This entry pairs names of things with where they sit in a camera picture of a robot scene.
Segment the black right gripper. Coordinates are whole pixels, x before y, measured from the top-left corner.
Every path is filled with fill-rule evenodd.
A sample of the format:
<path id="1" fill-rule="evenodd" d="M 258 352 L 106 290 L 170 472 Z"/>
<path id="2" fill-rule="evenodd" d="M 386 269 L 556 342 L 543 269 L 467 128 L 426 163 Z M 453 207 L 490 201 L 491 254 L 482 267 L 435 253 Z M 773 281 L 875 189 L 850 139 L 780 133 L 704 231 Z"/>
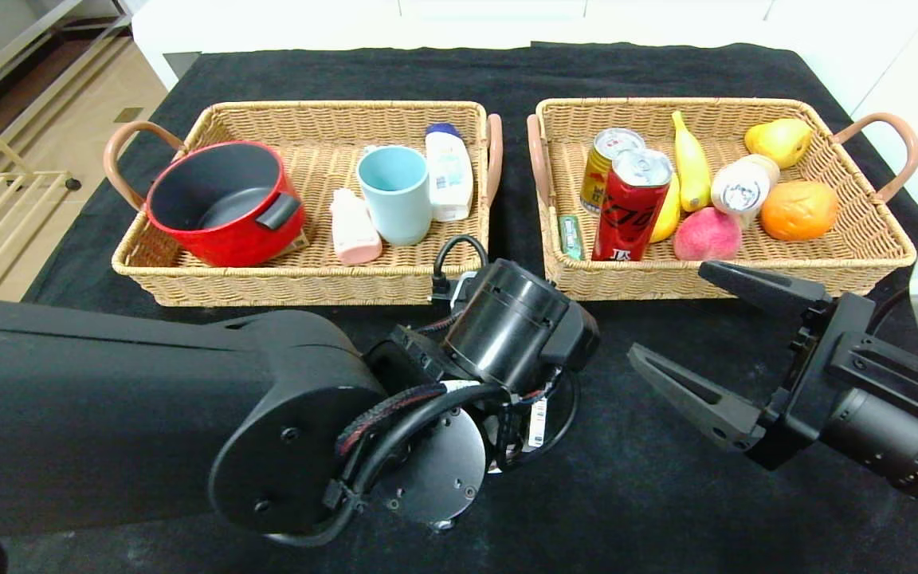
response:
<path id="1" fill-rule="evenodd" d="M 721 450 L 750 450 L 770 470 L 819 441 L 893 486 L 918 487 L 918 355 L 875 334 L 873 301 L 851 293 L 832 301 L 823 284 L 725 261 L 704 261 L 698 273 L 755 308 L 801 315 L 794 362 L 762 414 L 634 343 L 628 360 L 659 396 Z"/>

